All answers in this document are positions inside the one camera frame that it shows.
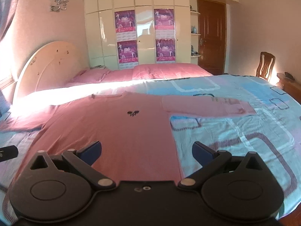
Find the cream glossy wardrobe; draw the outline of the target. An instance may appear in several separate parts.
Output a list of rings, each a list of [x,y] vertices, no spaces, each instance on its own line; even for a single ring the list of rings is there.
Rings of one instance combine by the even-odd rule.
[[[227,23],[227,5],[239,0],[210,1],[226,5]],[[84,9],[91,66],[129,69],[140,64],[157,64],[156,39],[166,38],[175,40],[175,63],[198,65],[201,56],[198,49],[198,0],[84,0]],[[155,29],[155,9],[174,10],[174,30]],[[116,33],[114,12],[125,10],[135,10],[136,31]],[[120,64],[117,43],[128,40],[137,41],[138,62]]]

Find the wall lamp with shades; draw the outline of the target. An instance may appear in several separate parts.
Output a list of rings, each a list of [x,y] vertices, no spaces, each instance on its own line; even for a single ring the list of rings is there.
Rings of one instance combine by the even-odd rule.
[[[56,5],[50,6],[50,12],[60,12],[67,10],[69,0],[55,0]]]

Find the wooden side table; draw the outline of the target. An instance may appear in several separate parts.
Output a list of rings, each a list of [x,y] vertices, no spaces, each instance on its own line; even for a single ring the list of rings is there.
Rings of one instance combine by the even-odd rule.
[[[278,85],[296,101],[300,102],[300,83],[286,78],[284,73],[277,73],[277,77],[279,78]]]

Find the lower left purple poster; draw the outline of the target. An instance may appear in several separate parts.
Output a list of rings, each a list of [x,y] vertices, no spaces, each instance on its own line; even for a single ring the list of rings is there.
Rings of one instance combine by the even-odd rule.
[[[120,41],[117,43],[118,60],[123,63],[137,63],[138,49],[136,40]]]

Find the pink quilt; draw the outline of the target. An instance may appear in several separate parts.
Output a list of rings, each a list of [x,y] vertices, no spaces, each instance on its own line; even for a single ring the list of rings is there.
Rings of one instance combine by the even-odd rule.
[[[205,69],[191,63],[143,64],[132,69],[108,71],[102,83],[135,80],[173,80],[213,76]]]

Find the cream wooden headboard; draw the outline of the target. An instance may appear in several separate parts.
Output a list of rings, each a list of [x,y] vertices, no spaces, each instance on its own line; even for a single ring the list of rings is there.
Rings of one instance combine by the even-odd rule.
[[[37,91],[63,87],[89,68],[80,50],[66,41],[53,41],[38,49],[25,64],[14,91],[13,103]]]

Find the upper right purple poster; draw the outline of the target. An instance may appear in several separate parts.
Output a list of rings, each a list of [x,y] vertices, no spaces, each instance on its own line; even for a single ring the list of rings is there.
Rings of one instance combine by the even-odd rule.
[[[173,9],[155,9],[154,19],[156,30],[174,30]]]

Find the brown wooden door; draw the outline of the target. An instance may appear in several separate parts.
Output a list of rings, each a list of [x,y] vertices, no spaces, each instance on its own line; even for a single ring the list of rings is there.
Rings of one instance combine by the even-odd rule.
[[[213,75],[224,73],[226,57],[226,5],[198,0],[199,53],[198,65]]]

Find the pink pillow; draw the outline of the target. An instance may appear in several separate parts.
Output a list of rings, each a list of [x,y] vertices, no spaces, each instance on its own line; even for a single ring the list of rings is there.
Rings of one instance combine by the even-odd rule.
[[[92,68],[80,71],[68,83],[99,83],[111,71],[107,68]]]

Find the pink long sleeve shirt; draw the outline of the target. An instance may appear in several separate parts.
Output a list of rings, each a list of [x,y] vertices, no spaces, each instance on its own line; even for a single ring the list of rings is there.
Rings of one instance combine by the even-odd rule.
[[[255,113],[248,102],[232,98],[124,92],[88,96],[28,114],[12,113],[1,130],[40,129],[22,166],[39,150],[57,155],[99,141],[102,154],[93,167],[112,180],[178,182],[183,172],[171,116],[223,118]]]

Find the purple poster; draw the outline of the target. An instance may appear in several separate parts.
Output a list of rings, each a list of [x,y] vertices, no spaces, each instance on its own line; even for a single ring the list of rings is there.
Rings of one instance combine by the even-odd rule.
[[[175,62],[176,47],[174,38],[156,39],[156,62]]]
[[[120,41],[117,43],[118,60],[123,63],[137,63],[138,49],[136,40]]]
[[[116,33],[136,31],[135,10],[114,12]]]
[[[173,9],[155,9],[154,19],[156,30],[174,30]]]

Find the blue patterned bed sheet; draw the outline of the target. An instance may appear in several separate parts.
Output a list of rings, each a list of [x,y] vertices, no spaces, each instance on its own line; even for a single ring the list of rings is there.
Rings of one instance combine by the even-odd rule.
[[[300,205],[300,104],[254,76],[70,84],[23,97],[8,118],[124,92],[232,98],[256,113],[171,116],[182,179],[202,168],[192,155],[196,141],[232,154],[198,190],[179,188],[180,180],[113,180],[115,188],[98,190],[71,171],[62,153],[39,150],[22,166],[40,129],[1,130],[1,148],[18,148],[16,158],[1,162],[1,225],[280,225]]]

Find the lower right purple poster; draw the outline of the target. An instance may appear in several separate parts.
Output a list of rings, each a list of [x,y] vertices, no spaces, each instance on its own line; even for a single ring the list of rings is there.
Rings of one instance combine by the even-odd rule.
[[[175,62],[176,47],[174,38],[156,39],[156,62]]]

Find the brown wooden chair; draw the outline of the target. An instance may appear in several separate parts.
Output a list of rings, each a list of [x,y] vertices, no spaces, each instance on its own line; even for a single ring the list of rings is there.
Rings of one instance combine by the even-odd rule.
[[[268,52],[260,52],[259,65],[256,70],[256,77],[269,81],[275,65],[275,56]]]

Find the upper left purple poster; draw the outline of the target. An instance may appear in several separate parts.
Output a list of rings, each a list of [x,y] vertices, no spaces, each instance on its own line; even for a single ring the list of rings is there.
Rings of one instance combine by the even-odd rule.
[[[136,31],[135,10],[114,12],[116,33]]]

